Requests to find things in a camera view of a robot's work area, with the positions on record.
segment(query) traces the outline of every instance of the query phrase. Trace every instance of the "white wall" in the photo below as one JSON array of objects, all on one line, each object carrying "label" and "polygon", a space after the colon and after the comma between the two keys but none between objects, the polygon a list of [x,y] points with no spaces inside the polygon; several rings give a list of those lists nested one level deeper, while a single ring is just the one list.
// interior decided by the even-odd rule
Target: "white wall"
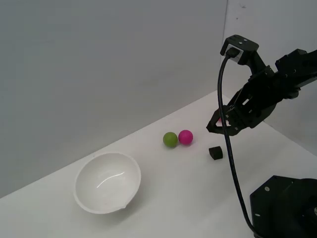
[{"label": "white wall", "polygon": [[0,0],[0,197],[215,90],[225,11]]},{"label": "white wall", "polygon": [[[265,64],[295,49],[317,50],[316,0],[229,0],[225,37],[239,34],[260,45]],[[224,93],[232,97],[251,75],[246,66],[230,62]],[[299,97],[284,100],[265,120],[269,125],[317,155],[317,82],[302,88]]]}]

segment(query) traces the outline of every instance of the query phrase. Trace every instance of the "black cable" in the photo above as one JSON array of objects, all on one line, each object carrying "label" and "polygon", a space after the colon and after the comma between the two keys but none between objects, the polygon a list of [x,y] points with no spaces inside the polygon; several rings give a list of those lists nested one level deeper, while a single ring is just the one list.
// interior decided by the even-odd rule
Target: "black cable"
[{"label": "black cable", "polygon": [[257,231],[255,230],[254,226],[251,224],[251,221],[250,221],[249,216],[248,216],[247,208],[246,208],[246,205],[245,205],[244,200],[243,200],[243,196],[242,196],[239,180],[238,180],[238,177],[237,177],[236,168],[235,168],[235,165],[234,165],[230,137],[229,137],[229,134],[228,134],[228,131],[227,131],[227,124],[226,124],[226,119],[225,119],[225,115],[224,115],[224,111],[223,111],[224,109],[223,109],[223,102],[222,102],[222,77],[223,77],[224,68],[225,68],[228,60],[230,58],[236,57],[238,54],[239,54],[239,51],[237,49],[235,49],[235,48],[229,49],[227,51],[227,53],[226,53],[226,56],[225,56],[222,64],[221,64],[221,67],[220,67],[219,76],[218,76],[218,86],[217,86],[219,112],[220,112],[220,118],[221,118],[221,123],[222,123],[224,139],[226,141],[226,146],[227,146],[227,151],[228,151],[228,157],[229,157],[229,163],[230,163],[231,173],[232,173],[232,177],[233,177],[233,182],[234,182],[234,186],[235,186],[235,188],[237,190],[237,194],[238,194],[239,202],[240,202],[240,205],[241,205],[241,208],[242,208],[244,219],[246,220],[249,228],[252,230],[254,235],[256,237],[258,237],[258,238],[263,238],[262,236],[260,236],[257,233]]}]

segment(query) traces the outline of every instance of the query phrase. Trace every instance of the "ball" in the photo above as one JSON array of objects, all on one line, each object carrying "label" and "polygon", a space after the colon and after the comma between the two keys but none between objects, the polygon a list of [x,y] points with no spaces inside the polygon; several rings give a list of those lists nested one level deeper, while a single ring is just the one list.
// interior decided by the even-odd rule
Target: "ball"
[{"label": "ball", "polygon": [[174,132],[168,132],[163,137],[163,143],[167,147],[175,147],[177,145],[178,139]]},{"label": "ball", "polygon": [[189,130],[182,130],[178,135],[178,140],[183,145],[190,145],[194,139],[194,136]]}]

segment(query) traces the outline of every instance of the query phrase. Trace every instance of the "pink ball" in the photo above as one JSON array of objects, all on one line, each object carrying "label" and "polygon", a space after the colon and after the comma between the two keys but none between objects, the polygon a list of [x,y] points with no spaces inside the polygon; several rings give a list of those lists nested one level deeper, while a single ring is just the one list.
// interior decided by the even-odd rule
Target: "pink ball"
[{"label": "pink ball", "polygon": [[178,134],[179,143],[183,145],[189,145],[190,143],[192,143],[193,139],[194,139],[194,136],[192,132],[190,132],[189,130],[182,130]]}]

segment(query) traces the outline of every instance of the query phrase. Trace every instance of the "tabletop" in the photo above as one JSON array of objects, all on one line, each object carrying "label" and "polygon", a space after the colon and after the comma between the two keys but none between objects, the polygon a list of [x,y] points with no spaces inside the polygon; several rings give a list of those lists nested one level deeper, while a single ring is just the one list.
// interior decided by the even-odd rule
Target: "tabletop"
[{"label": "tabletop", "polygon": [[[0,199],[4,238],[252,238],[237,199],[222,135],[206,126],[218,108],[213,92]],[[166,148],[168,131],[194,134],[190,146]],[[231,138],[236,169],[249,211],[249,195],[272,175],[317,179],[317,157],[265,123]],[[221,146],[214,161],[208,148]],[[104,152],[131,155],[142,180],[131,203],[95,215],[73,198],[75,176]]]}]

